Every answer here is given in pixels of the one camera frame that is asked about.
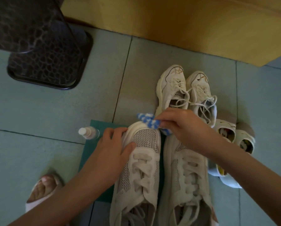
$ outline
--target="cartoon character insole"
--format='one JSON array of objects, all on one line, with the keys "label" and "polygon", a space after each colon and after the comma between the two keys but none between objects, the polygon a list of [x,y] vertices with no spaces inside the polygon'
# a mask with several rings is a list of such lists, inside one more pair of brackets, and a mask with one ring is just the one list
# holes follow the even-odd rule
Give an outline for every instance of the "cartoon character insole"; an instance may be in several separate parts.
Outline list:
[{"label": "cartoon character insole", "polygon": [[229,139],[231,142],[233,142],[234,138],[235,138],[235,133],[233,132],[233,130],[229,129],[229,128],[219,128],[219,133]]},{"label": "cartoon character insole", "polygon": [[244,151],[248,152],[249,154],[252,154],[253,152],[253,146],[249,140],[241,140],[240,148],[244,149]]}]

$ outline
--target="hand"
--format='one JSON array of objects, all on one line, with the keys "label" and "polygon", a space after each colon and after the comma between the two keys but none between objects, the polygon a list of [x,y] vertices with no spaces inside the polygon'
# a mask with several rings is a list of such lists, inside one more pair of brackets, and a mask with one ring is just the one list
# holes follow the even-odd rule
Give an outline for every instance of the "hand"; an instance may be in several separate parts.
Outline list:
[{"label": "hand", "polygon": [[206,157],[210,155],[215,144],[225,143],[220,134],[205,124],[191,110],[167,108],[155,119],[161,120],[160,126],[170,129],[189,149]]},{"label": "hand", "polygon": [[99,140],[96,149],[81,170],[84,180],[90,180],[90,186],[103,193],[118,179],[129,160],[136,143],[131,142],[122,151],[121,137],[128,128],[107,128]]}]

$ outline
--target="cleaning cloth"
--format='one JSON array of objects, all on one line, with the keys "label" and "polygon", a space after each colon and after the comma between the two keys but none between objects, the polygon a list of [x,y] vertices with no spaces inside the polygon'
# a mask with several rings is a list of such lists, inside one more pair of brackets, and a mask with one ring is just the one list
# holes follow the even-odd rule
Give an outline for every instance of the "cleaning cloth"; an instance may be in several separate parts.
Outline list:
[{"label": "cleaning cloth", "polygon": [[[138,113],[137,118],[140,119],[143,123],[145,123],[148,128],[158,129],[160,128],[160,120],[154,120],[155,116],[151,113]],[[160,131],[166,136],[172,134],[172,131],[167,128],[160,128]]]}]

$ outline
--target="forearm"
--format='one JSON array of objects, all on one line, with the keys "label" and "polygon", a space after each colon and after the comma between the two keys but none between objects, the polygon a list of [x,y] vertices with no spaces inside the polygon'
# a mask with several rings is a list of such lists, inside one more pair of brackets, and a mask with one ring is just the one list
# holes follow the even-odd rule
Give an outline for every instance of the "forearm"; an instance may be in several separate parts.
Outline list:
[{"label": "forearm", "polygon": [[91,190],[91,186],[85,185],[86,182],[77,175],[61,190],[9,226],[64,226],[100,195],[98,189]]},{"label": "forearm", "polygon": [[281,225],[281,177],[235,144],[224,141],[214,148],[210,159],[231,174],[272,220]]}]

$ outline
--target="person's left hand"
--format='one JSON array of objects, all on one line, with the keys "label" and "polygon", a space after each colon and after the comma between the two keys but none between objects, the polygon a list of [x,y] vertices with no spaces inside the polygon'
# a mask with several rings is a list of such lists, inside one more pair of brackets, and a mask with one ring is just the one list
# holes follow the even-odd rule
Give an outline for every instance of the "person's left hand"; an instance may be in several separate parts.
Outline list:
[{"label": "person's left hand", "polygon": [[90,181],[91,188],[96,187],[103,193],[118,179],[136,147],[136,143],[131,142],[122,151],[121,137],[127,130],[125,127],[105,129],[96,149],[80,171],[83,179]]}]

